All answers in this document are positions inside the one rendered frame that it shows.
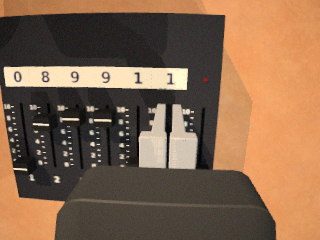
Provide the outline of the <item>black lighting desk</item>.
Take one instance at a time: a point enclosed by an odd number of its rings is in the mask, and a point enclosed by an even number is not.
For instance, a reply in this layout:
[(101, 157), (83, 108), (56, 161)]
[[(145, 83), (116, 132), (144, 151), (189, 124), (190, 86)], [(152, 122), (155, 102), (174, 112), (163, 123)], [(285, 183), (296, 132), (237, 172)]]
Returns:
[(182, 106), (198, 137), (196, 169), (213, 169), (224, 31), (225, 15), (214, 14), (0, 17), (19, 197), (65, 202), (93, 166), (139, 167), (139, 136), (158, 104)]

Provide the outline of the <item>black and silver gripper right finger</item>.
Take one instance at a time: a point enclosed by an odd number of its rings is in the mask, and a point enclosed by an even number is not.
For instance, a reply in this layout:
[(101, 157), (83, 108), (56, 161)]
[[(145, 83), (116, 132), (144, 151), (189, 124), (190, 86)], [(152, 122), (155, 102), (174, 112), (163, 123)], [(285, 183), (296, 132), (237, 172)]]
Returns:
[(186, 133), (182, 106), (169, 105), (168, 156), (169, 168), (196, 169), (198, 138)]

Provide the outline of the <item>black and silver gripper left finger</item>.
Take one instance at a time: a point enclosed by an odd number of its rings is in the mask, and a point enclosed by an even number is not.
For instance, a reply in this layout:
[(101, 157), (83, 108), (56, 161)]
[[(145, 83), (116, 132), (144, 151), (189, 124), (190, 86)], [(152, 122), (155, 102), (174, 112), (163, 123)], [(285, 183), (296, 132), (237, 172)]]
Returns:
[(139, 167), (166, 168), (168, 131), (169, 104), (158, 104), (152, 130), (139, 136)]

